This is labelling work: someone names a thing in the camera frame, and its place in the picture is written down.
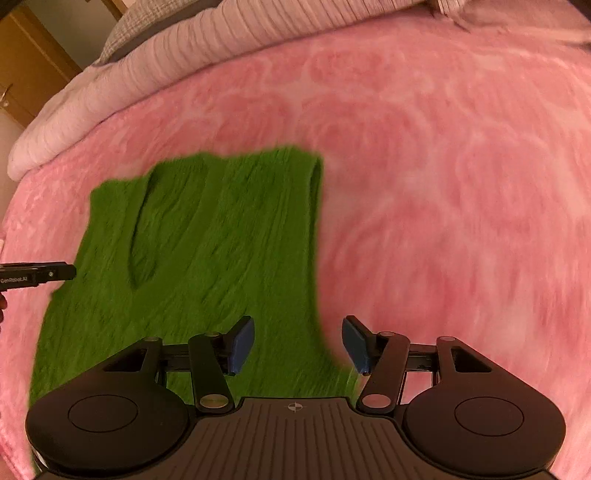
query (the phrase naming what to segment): gray checkered cushion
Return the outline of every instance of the gray checkered cushion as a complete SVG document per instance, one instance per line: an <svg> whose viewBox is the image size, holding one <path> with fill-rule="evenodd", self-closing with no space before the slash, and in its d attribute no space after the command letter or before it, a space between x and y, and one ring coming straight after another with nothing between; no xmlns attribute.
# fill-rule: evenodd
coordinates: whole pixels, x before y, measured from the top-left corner
<svg viewBox="0 0 591 480"><path fill-rule="evenodd" d="M118 61L150 37L221 0L137 0L107 38L97 65Z"/></svg>

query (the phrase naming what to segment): black robotic gripper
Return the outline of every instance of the black robotic gripper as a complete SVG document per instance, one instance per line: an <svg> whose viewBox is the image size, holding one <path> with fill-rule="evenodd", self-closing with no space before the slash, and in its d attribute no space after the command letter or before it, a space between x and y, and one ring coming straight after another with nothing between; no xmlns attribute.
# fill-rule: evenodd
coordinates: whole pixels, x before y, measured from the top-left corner
<svg viewBox="0 0 591 480"><path fill-rule="evenodd" d="M228 333L185 345L145 338L39 399L26 430L40 480L555 479L566 434L545 396L453 337L415 345L343 320L357 371L347 398L255 398L235 404L255 338L243 317ZM432 387L401 404L408 372ZM194 405L166 389L190 372Z"/></svg>

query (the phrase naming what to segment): brown door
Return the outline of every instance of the brown door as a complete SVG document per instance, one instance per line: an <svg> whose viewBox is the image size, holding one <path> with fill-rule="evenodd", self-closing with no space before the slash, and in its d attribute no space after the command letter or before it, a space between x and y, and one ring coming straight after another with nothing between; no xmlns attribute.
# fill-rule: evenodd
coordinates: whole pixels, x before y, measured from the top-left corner
<svg viewBox="0 0 591 480"><path fill-rule="evenodd" d="M0 108L19 124L26 127L78 73L28 7L21 5L0 21Z"/></svg>

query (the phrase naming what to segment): door handle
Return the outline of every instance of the door handle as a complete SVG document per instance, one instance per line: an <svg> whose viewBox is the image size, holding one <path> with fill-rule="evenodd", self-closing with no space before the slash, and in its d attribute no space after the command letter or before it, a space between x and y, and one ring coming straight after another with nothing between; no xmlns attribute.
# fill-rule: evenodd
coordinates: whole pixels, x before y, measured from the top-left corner
<svg viewBox="0 0 591 480"><path fill-rule="evenodd" d="M8 106L8 100L6 100L6 95L8 93L8 91L10 90L10 88L12 88L12 83L10 85L8 85L4 91L2 92L2 95L0 95L0 106L2 108L6 108Z"/></svg>

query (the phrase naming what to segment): green garment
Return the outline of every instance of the green garment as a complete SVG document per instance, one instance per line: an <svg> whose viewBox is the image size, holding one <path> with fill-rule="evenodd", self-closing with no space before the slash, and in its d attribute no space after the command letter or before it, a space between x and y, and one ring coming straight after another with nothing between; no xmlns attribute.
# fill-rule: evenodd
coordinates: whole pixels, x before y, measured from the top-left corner
<svg viewBox="0 0 591 480"><path fill-rule="evenodd" d="M321 182L318 157L285 148L198 154L95 189L78 276L45 315L31 403L143 337L186 343L243 314L256 334L242 372L226 378L236 401L352 397L357 375L332 359L316 310ZM188 374L168 387L193 402Z"/></svg>

